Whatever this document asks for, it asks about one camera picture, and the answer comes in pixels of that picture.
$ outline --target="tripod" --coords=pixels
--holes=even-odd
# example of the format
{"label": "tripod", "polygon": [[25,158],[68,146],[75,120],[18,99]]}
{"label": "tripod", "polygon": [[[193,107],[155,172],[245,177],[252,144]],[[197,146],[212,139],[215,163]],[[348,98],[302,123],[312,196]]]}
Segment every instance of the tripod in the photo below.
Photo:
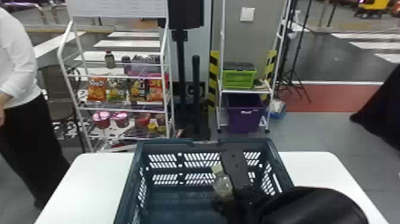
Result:
{"label": "tripod", "polygon": [[[292,13],[291,13],[289,19],[286,21],[286,28],[287,28],[287,32],[286,33],[293,32],[291,30],[291,27],[292,27],[293,16],[295,14],[295,10],[296,10],[296,6],[297,6],[297,2],[298,1],[299,0],[295,0],[295,3],[293,4],[293,7],[291,9]],[[290,37],[288,35],[285,38],[285,49],[284,49],[284,53],[283,53],[283,63],[281,64],[281,66],[279,68],[279,70],[280,70],[280,74],[279,74],[279,77],[278,77],[278,81],[279,82],[277,83],[277,91],[288,90],[290,92],[290,94],[292,94],[292,91],[289,89],[289,87],[293,87],[296,90],[297,94],[299,95],[300,99],[303,99],[303,96],[299,91],[299,89],[302,89],[304,94],[305,94],[305,96],[307,97],[309,103],[311,103],[311,98],[308,95],[307,90],[304,88],[304,85],[301,82],[299,76],[297,75],[297,72],[296,72],[295,69],[296,69],[297,59],[299,57],[299,53],[300,53],[300,49],[301,49],[301,43],[302,43],[302,40],[303,40],[303,37],[304,37],[305,25],[307,24],[308,16],[310,14],[311,3],[312,3],[312,0],[308,0],[307,11],[305,13],[304,22],[303,22],[301,33],[300,33],[299,42],[297,44],[296,53],[295,53],[295,59],[294,59],[293,64],[292,64],[292,68],[289,71],[287,71],[287,72],[282,74],[282,72],[285,69],[285,64],[286,64],[286,60],[287,60],[287,57],[288,57],[289,46],[290,46],[290,42],[291,42],[291,39],[290,39]],[[295,78],[297,80],[297,82],[299,83],[298,84],[299,86],[296,86],[293,83],[293,78]]]}

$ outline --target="light switch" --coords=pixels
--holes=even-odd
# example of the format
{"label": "light switch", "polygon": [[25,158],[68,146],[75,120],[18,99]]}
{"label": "light switch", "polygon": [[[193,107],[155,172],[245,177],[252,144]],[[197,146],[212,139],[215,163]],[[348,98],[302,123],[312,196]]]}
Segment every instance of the light switch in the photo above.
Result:
{"label": "light switch", "polygon": [[240,20],[252,22],[254,20],[255,8],[242,7],[242,12],[240,13]]}

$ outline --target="dark green plastic basket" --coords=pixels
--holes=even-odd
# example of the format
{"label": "dark green plastic basket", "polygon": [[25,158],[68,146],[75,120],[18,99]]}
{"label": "dark green plastic basket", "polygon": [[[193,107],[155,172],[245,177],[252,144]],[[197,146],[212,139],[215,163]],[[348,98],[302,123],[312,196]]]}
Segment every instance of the dark green plastic basket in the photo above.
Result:
{"label": "dark green plastic basket", "polygon": [[270,196],[293,183],[268,138],[221,139],[196,144],[191,139],[142,141],[137,145],[114,223],[226,223],[213,210],[211,167],[223,151],[242,149],[249,178]]}

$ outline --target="plastic bottle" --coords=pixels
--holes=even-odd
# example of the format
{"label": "plastic bottle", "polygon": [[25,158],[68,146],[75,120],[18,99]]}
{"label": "plastic bottle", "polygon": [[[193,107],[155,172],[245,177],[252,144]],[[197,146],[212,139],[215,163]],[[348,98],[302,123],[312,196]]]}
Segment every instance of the plastic bottle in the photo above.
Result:
{"label": "plastic bottle", "polygon": [[105,66],[109,69],[115,68],[116,65],[115,65],[115,58],[114,58],[113,54],[111,53],[110,50],[107,50],[105,52],[106,52],[105,57],[104,57]]}

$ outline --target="white shirt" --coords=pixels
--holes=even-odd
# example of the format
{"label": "white shirt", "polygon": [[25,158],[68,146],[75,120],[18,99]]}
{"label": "white shirt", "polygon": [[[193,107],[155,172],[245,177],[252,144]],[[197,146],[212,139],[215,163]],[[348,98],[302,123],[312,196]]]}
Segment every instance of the white shirt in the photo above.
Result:
{"label": "white shirt", "polygon": [[0,91],[12,98],[5,108],[25,104],[41,93],[32,43],[23,25],[0,8]]}

